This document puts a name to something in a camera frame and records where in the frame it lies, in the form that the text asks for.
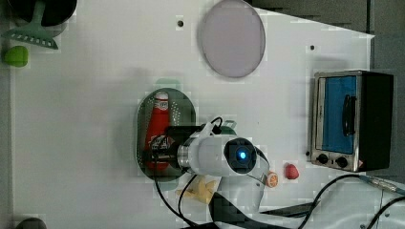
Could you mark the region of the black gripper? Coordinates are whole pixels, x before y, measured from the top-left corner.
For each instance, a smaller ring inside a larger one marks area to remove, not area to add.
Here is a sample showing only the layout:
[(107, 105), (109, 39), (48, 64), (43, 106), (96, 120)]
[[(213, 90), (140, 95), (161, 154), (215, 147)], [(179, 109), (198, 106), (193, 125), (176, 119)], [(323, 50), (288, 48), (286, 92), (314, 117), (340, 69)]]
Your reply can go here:
[(190, 136), (202, 129), (202, 126), (169, 126), (166, 129), (166, 135), (155, 135), (149, 142), (150, 147), (169, 147), (167, 153), (143, 151), (141, 154), (143, 160), (169, 163), (173, 168), (179, 169), (178, 149)]

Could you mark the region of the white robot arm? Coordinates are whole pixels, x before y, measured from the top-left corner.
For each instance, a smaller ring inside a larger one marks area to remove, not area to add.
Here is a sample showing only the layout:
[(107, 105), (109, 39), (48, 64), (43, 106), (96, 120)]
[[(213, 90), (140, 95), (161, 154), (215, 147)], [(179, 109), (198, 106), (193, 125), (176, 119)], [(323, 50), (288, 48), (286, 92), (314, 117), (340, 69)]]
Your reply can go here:
[(244, 229), (267, 228), (252, 217), (259, 213), (269, 163), (249, 140), (213, 123), (169, 126), (146, 141), (141, 161), (155, 181), (185, 174), (219, 177), (208, 201), (212, 220)]

